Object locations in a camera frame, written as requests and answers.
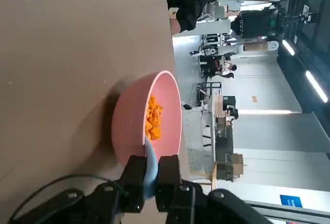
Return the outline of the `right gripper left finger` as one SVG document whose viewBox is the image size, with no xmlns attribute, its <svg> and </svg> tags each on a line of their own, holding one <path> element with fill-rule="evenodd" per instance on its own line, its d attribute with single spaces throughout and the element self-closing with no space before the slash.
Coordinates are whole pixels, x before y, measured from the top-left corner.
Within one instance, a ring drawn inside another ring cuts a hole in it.
<svg viewBox="0 0 330 224">
<path fill-rule="evenodd" d="M 96 187 L 88 197 L 87 223 L 115 223 L 124 213 L 141 212 L 146 162 L 146 157 L 132 155 L 118 180 Z"/>
</svg>

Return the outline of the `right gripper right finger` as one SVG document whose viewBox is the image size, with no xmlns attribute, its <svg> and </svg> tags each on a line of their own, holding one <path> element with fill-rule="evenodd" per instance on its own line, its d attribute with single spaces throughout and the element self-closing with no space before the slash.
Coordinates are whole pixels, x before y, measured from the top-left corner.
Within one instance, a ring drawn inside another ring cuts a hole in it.
<svg viewBox="0 0 330 224">
<path fill-rule="evenodd" d="M 166 213 L 166 223 L 203 223 L 206 196 L 198 183 L 183 180 L 177 155 L 158 162 L 156 206 Z"/>
</svg>

